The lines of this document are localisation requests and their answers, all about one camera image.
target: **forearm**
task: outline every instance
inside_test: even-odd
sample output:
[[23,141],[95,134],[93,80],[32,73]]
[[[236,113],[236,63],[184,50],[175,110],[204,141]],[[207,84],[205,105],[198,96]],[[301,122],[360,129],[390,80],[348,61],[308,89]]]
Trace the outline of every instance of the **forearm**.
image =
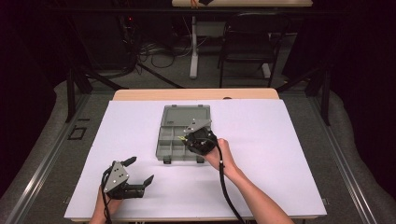
[[267,194],[257,188],[238,168],[227,174],[238,187],[257,223],[293,223]]

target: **gray plastic case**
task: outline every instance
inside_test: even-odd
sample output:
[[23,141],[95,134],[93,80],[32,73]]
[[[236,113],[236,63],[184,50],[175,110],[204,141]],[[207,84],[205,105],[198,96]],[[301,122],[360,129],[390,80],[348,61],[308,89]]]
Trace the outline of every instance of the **gray plastic case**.
[[193,119],[210,119],[209,105],[166,105],[163,109],[156,156],[159,161],[197,161],[204,159],[190,152],[180,140]]

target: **person's arm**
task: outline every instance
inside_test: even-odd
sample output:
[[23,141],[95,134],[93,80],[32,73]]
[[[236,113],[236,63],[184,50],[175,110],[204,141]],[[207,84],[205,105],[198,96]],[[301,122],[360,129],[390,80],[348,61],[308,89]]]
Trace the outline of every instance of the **person's arm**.
[[[237,167],[227,140],[219,139],[218,142],[223,158],[224,174],[238,187],[257,223],[293,223],[282,208],[257,188]],[[213,167],[219,169],[219,151],[217,148],[207,154],[205,159]]]
[[[106,195],[106,200],[108,202],[108,211],[110,215],[116,213],[119,209],[120,205],[122,204],[122,200],[110,200]],[[90,221],[91,224],[105,224],[106,217],[105,217],[105,204],[103,202],[102,191],[99,187],[98,195],[96,198],[96,205],[95,210],[93,210],[92,218]]]

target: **human hand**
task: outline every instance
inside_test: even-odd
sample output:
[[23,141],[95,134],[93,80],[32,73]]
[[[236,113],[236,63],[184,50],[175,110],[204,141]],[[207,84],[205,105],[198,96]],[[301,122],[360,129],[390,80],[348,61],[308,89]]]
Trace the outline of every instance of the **human hand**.
[[[114,215],[122,204],[122,200],[111,199],[106,195],[106,201],[108,202],[107,208],[110,215]],[[98,195],[96,197],[95,210],[93,211],[91,224],[106,223],[105,217],[105,203],[102,196],[102,187],[99,187]]]
[[[237,173],[239,171],[239,168],[237,167],[235,161],[233,160],[233,154],[231,153],[228,141],[223,138],[220,138],[218,139],[218,144],[222,154],[224,174],[230,177],[230,175]],[[219,169],[220,155],[219,155],[219,149],[217,147],[213,148],[213,150],[210,151],[207,155],[205,155],[204,158],[214,168],[216,168],[217,170]]]

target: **dark background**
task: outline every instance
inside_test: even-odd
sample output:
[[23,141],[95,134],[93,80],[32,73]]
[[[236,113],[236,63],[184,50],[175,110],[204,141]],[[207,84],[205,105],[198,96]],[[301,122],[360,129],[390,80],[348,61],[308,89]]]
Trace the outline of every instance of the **dark background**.
[[[53,88],[65,80],[69,70],[64,55],[92,65],[84,43],[76,40],[65,21],[46,20],[38,6],[33,0],[0,3],[1,195],[50,116],[56,100]],[[361,158],[376,181],[396,198],[396,5],[360,1],[357,6],[321,0],[314,1],[314,7],[352,7],[355,18],[347,19],[353,21],[349,31],[338,20],[306,20],[284,75],[296,78],[336,49],[331,57],[332,91],[344,101]],[[61,42],[56,41],[55,33]]]

